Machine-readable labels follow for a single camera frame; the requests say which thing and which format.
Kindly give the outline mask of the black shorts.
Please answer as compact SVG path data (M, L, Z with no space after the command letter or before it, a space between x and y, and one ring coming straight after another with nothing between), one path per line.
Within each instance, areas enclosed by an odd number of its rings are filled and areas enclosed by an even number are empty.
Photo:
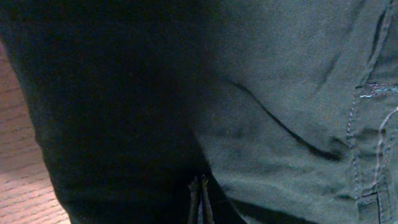
M395 0L2 1L1 42L72 223L202 175L246 223L397 222Z

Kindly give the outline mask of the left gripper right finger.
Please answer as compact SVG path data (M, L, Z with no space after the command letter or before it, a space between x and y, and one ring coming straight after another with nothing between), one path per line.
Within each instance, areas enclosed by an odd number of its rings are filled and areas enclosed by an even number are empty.
M212 175L200 177L199 223L246 224Z

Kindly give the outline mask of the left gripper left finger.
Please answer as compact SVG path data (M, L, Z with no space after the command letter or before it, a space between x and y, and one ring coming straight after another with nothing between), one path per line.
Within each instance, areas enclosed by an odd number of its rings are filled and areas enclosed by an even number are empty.
M199 179L194 176L177 189L176 223L197 224L199 206Z

